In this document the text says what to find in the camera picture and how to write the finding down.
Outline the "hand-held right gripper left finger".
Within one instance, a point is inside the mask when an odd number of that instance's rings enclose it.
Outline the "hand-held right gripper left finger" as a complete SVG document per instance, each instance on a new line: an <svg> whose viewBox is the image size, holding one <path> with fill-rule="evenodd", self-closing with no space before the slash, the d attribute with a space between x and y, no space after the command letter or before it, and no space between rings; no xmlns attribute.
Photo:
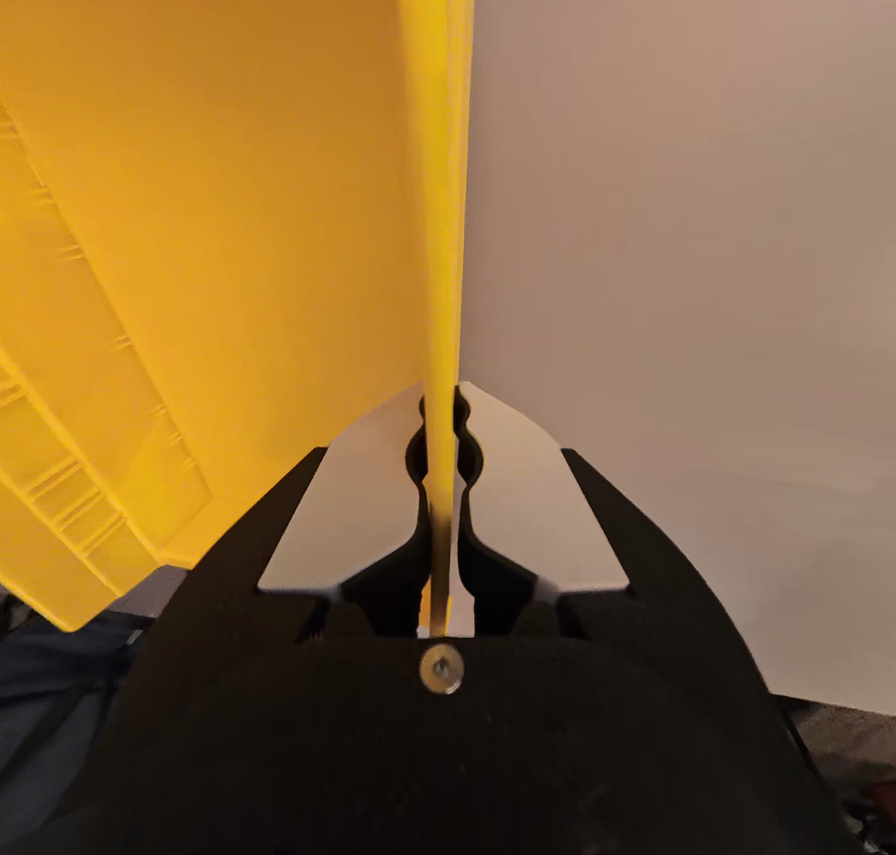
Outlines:
<svg viewBox="0 0 896 855"><path fill-rule="evenodd" d="M423 384L413 384L330 443L258 581L260 592L335 594L410 541L425 500L407 462L423 429L423 395Z"/></svg>

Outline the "yellow plastic box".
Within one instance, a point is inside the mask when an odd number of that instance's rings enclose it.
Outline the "yellow plastic box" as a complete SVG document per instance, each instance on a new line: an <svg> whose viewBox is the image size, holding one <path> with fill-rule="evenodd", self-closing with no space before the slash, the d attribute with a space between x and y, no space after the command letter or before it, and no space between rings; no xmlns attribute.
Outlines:
<svg viewBox="0 0 896 855"><path fill-rule="evenodd" d="M2 587L64 632L423 397L446 624L474 0L2 0Z"/></svg>

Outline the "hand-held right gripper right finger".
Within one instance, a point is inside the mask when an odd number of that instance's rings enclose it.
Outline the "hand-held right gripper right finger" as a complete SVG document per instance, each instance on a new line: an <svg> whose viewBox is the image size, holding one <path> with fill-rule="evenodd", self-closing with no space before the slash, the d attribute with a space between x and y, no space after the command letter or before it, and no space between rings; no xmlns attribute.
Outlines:
<svg viewBox="0 0 896 855"><path fill-rule="evenodd" d="M468 381L458 393L478 459L465 491L475 541L532 576L538 596L627 588L629 578L554 438Z"/></svg>

